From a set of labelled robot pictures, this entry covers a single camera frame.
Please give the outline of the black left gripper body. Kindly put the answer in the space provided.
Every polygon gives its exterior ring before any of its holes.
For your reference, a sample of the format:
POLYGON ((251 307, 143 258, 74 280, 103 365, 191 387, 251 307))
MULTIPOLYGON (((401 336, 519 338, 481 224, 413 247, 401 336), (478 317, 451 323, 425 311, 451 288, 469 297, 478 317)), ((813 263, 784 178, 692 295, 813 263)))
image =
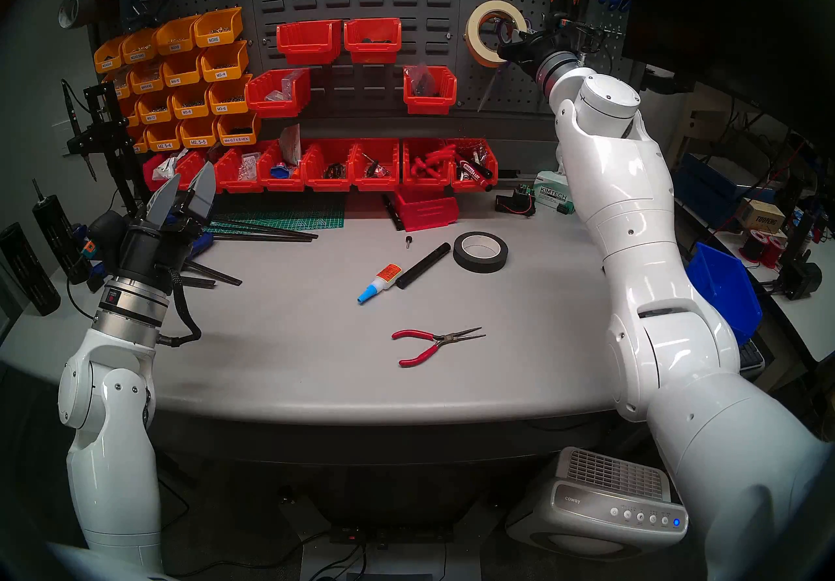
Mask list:
POLYGON ((117 250, 114 275, 161 292, 174 289, 172 272, 179 274, 192 244, 203 234, 203 224, 191 217, 160 229, 146 222, 127 226, 117 250))

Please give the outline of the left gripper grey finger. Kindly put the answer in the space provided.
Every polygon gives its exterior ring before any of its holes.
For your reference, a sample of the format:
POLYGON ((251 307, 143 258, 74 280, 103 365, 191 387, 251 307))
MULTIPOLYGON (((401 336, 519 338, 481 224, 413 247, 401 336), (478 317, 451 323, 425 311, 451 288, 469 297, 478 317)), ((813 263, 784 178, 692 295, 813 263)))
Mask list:
POLYGON ((180 174, 168 179, 151 197, 146 207, 144 222, 147 226, 162 226, 174 204, 178 192, 180 174))
POLYGON ((206 162, 188 188, 188 214, 210 215, 215 193, 215 169, 211 162, 206 162))

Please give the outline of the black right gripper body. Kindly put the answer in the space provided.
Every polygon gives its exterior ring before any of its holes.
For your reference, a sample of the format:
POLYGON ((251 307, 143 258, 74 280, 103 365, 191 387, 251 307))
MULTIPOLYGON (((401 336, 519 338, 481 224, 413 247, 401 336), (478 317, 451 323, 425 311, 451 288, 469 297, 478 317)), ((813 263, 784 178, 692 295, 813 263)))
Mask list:
POLYGON ((542 46, 529 48, 531 62, 520 64, 520 67, 537 83, 547 82, 556 72, 561 76, 565 71, 579 67, 576 35, 572 32, 546 32, 542 46))

